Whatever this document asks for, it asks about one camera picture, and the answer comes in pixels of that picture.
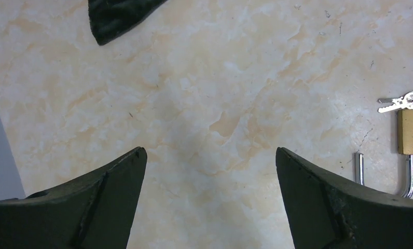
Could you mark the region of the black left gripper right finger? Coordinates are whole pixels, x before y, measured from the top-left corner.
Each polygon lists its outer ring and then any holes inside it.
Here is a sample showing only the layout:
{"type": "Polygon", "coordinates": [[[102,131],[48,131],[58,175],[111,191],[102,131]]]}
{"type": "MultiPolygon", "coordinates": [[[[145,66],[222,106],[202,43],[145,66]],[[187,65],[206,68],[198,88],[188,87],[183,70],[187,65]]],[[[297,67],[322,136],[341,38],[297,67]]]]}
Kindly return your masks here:
{"type": "Polygon", "coordinates": [[[413,248],[413,199],[381,192],[276,151],[296,248],[413,248]]]}

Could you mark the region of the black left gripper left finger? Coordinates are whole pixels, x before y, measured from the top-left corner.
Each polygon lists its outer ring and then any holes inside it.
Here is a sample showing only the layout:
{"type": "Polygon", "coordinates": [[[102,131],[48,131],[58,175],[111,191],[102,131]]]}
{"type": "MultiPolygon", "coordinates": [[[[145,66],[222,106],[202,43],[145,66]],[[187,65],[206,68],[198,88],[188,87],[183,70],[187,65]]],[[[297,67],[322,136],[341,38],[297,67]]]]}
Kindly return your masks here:
{"type": "Polygon", "coordinates": [[[0,201],[0,248],[126,248],[146,163],[137,147],[61,185],[0,201]]]}

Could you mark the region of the brass padlock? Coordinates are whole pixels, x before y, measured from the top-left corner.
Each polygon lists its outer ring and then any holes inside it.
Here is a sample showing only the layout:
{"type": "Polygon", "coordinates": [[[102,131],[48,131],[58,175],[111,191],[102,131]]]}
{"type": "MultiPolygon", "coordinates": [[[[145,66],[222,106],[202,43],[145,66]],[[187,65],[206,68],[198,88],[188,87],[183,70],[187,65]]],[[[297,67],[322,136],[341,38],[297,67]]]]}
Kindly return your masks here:
{"type": "Polygon", "coordinates": [[[396,110],[391,115],[389,132],[388,159],[371,159],[371,162],[382,162],[383,168],[393,175],[380,171],[384,177],[390,177],[396,186],[395,194],[403,198],[413,196],[413,109],[396,110]]]}

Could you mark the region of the silver padlock keys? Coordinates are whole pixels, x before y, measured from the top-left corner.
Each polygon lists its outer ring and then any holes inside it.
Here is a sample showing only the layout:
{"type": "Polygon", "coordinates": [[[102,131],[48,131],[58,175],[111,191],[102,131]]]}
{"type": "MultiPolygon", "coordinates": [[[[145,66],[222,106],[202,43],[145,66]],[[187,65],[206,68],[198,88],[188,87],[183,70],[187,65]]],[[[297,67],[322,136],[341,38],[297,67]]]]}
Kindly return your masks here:
{"type": "Polygon", "coordinates": [[[379,113],[386,113],[399,109],[413,109],[413,91],[398,98],[378,99],[378,102],[381,104],[390,103],[389,106],[378,108],[377,111],[379,113]]]}

